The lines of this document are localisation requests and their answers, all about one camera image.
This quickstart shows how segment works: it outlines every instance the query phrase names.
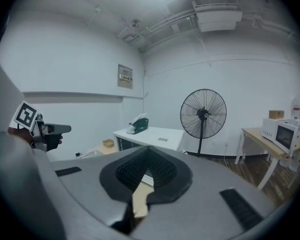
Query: white wall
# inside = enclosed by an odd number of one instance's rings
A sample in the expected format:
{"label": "white wall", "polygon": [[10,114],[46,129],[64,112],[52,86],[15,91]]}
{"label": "white wall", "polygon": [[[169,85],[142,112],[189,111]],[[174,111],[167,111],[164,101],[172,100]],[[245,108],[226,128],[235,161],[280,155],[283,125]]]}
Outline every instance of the white wall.
{"label": "white wall", "polygon": [[[144,110],[152,126],[182,130],[185,98],[195,90],[212,89],[224,99],[227,117],[219,133],[203,140],[201,153],[235,155],[241,128],[261,127],[268,110],[284,110],[290,117],[291,101],[300,97],[300,46],[260,29],[201,36],[207,55],[193,33],[144,54]],[[199,140],[185,133],[182,148],[197,152],[198,146]],[[248,141],[244,151],[256,155],[261,150]]]}
{"label": "white wall", "polygon": [[[62,145],[48,152],[53,161],[74,159],[113,139],[142,112],[139,53],[79,19],[42,11],[12,15],[0,64],[46,123],[71,125]],[[133,70],[133,89],[117,87],[118,64]]]}
{"label": "white wall", "polygon": [[[22,92],[142,98],[139,53],[105,29],[62,14],[13,14],[0,43],[0,63]],[[117,86],[118,64],[133,70],[133,89]]]}

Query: standing fan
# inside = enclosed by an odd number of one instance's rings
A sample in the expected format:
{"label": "standing fan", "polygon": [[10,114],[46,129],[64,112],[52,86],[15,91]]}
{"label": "standing fan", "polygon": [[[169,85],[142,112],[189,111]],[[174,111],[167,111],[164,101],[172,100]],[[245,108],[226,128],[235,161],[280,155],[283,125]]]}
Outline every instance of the standing fan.
{"label": "standing fan", "polygon": [[192,137],[202,139],[217,134],[224,126],[227,107],[224,99],[214,90],[200,89],[191,93],[184,100],[180,110],[180,120],[184,130]]}

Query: fan pole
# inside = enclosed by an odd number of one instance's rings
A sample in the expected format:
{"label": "fan pole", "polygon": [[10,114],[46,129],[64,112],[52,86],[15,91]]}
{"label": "fan pole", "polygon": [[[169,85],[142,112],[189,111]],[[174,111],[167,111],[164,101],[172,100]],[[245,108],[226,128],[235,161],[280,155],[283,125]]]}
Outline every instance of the fan pole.
{"label": "fan pole", "polygon": [[201,144],[202,144],[202,139],[204,136],[204,120],[201,120],[201,130],[200,130],[200,142],[199,142],[199,149],[198,149],[198,157],[201,152]]}

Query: electrical panel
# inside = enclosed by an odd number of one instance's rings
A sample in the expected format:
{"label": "electrical panel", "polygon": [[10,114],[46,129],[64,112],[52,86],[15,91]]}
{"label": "electrical panel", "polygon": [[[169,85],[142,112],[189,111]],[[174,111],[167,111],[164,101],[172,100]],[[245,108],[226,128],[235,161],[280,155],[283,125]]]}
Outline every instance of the electrical panel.
{"label": "electrical panel", "polygon": [[132,69],[118,65],[118,87],[133,88],[133,71]]}

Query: human hand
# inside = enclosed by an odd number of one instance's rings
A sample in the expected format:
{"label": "human hand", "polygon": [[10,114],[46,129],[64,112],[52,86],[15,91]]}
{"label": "human hand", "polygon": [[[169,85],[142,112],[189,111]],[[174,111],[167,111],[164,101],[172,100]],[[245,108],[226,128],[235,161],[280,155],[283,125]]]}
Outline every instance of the human hand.
{"label": "human hand", "polygon": [[[8,134],[20,137],[21,139],[25,140],[29,145],[31,145],[32,142],[34,142],[34,139],[32,138],[29,130],[26,128],[16,129],[9,127]],[[59,144],[62,144],[63,138],[64,137],[62,136],[60,137]]]}

